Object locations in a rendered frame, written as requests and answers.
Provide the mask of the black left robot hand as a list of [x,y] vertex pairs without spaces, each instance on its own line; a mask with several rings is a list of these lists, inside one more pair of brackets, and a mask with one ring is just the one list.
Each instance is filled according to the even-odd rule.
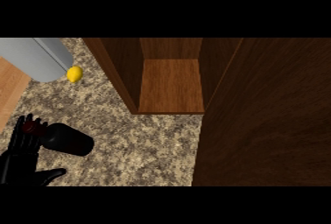
[[26,122],[40,123],[32,114],[18,117],[6,151],[0,154],[0,187],[47,186],[66,174],[65,168],[37,171],[40,139],[22,131]]

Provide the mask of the dark wine bottle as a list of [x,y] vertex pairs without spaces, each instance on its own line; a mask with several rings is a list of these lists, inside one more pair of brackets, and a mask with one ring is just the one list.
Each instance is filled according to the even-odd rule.
[[63,123],[44,126],[35,121],[25,122],[22,131],[40,137],[46,149],[84,157],[93,150],[93,138]]

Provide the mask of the open wooden cabinet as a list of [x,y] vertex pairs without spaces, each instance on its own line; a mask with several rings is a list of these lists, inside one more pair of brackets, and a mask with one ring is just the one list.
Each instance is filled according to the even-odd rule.
[[86,38],[87,49],[134,115],[201,115],[238,38]]

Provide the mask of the dark wooden cabinet door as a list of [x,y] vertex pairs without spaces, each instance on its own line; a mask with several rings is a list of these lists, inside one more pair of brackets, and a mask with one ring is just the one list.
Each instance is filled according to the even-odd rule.
[[331,186],[331,38],[245,38],[201,120],[196,186]]

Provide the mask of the pale wooden board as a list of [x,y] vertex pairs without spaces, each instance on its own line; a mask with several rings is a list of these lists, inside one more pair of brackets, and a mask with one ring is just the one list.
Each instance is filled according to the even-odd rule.
[[29,80],[29,76],[0,57],[0,133]]

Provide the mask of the yellow lemon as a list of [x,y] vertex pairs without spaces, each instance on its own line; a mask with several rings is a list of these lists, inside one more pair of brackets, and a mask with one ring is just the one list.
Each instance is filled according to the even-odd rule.
[[80,66],[72,66],[68,70],[66,70],[66,79],[71,82],[77,82],[80,81],[83,78],[83,69]]

